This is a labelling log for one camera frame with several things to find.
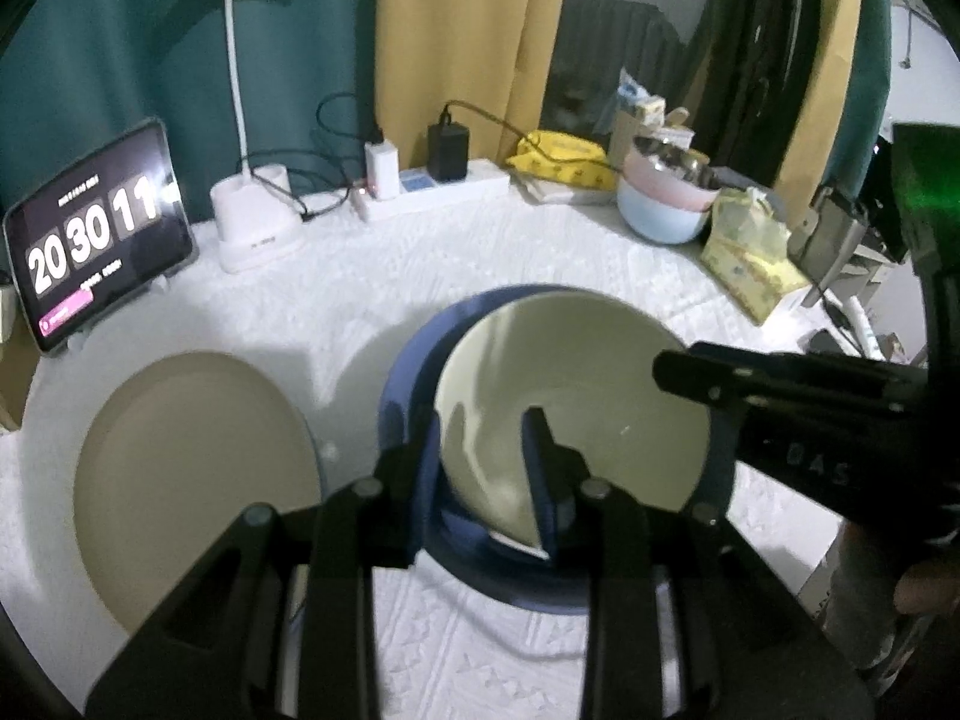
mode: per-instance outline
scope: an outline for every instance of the lamp base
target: lamp base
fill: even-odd
[[[290,191],[285,166],[265,165],[254,172]],[[210,200],[220,237],[220,266],[228,274],[265,265],[304,244],[304,223],[289,197],[256,178],[229,176],[213,185]]]

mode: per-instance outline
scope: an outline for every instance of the beige plate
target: beige plate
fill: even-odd
[[[709,409],[662,392],[661,324],[589,292],[533,295],[488,314],[450,355],[434,400],[450,484],[483,522],[539,546],[520,418],[541,406],[554,437],[640,503],[678,511],[700,480]]]
[[[90,581],[134,631],[248,504],[320,501],[310,434],[277,386],[237,358],[168,357],[109,397],[74,482]]]

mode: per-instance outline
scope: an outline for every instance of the white charger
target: white charger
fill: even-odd
[[[397,147],[386,138],[380,143],[364,143],[367,156],[367,187],[376,200],[400,195],[400,156]]]

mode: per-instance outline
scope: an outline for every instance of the green curtain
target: green curtain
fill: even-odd
[[[890,0],[860,0],[847,100],[823,179],[850,199],[863,188],[890,94],[890,7]]]
[[[236,0],[240,86],[251,151],[360,156],[325,122],[370,131],[376,0]],[[74,160],[143,119],[165,122],[191,220],[210,218],[210,186],[235,172],[223,0],[37,0],[0,56],[0,205],[8,208]],[[341,183],[320,161],[313,167]]]

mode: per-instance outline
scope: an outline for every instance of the yellow package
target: yellow package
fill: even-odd
[[[616,189],[616,172],[606,166],[607,153],[596,143],[546,129],[536,129],[527,138],[558,161],[545,159],[531,143],[521,140],[517,145],[517,154],[507,160],[507,164],[515,170],[575,187],[606,191]]]
[[[779,307],[792,309],[810,287],[791,261],[771,263],[719,236],[710,237],[700,259],[757,324],[764,324]]]

